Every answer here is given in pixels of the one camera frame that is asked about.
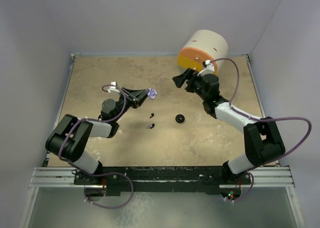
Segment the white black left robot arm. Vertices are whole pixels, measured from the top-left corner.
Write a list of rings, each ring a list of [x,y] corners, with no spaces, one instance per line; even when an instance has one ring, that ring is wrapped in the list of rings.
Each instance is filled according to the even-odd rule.
[[[89,138],[112,138],[119,129],[118,120],[128,109],[139,108],[149,97],[157,95],[152,89],[130,90],[111,85],[106,92],[119,94],[117,101],[106,99],[97,119],[66,114],[48,137],[45,148],[73,167],[85,172],[91,184],[103,179],[102,164],[85,151]]]

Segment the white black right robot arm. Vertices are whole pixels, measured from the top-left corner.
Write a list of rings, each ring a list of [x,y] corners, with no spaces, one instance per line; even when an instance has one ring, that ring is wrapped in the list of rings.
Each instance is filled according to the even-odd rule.
[[[196,93],[203,100],[207,114],[243,133],[244,154],[223,164],[222,178],[226,183],[235,183],[240,173],[272,162],[285,153],[276,122],[272,118],[260,118],[243,111],[235,112],[229,101],[220,95],[219,78],[216,75],[198,75],[189,68],[172,80],[177,88],[186,83],[185,90]]]

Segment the purple round earbud charging case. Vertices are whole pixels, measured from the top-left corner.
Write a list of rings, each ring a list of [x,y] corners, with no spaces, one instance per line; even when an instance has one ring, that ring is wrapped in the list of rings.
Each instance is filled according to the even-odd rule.
[[[151,100],[154,100],[156,98],[157,94],[158,94],[158,92],[155,89],[152,89],[152,88],[148,89],[148,97]]]

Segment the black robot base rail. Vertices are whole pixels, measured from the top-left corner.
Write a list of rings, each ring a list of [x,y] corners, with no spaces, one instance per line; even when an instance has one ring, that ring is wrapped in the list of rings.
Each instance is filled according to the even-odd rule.
[[[74,184],[97,189],[105,196],[122,192],[205,193],[207,195],[241,194],[242,185],[250,185],[247,171],[228,175],[224,166],[191,167],[102,167],[102,176],[87,175],[73,170]]]

